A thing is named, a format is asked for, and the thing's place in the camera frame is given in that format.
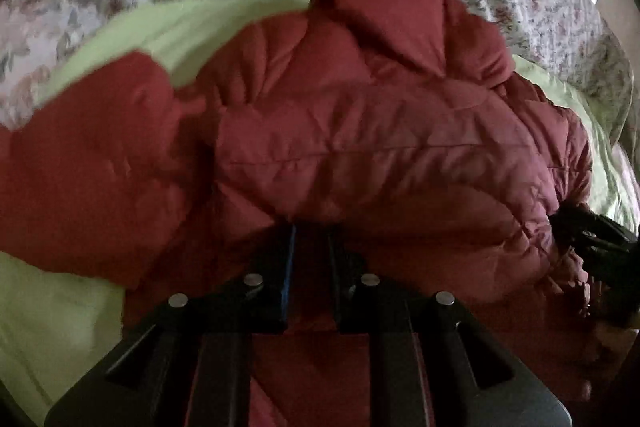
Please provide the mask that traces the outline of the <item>right hand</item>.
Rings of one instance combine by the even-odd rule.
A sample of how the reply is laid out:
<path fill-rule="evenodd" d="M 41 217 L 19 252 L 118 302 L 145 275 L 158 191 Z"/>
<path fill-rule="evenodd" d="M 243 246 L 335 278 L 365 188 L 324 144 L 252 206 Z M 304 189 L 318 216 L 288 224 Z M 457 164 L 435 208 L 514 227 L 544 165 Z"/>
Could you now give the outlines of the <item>right hand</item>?
<path fill-rule="evenodd" d="M 612 381 L 638 337 L 638 329 L 620 329 L 598 322 L 589 336 L 589 367 L 597 381 Z"/>

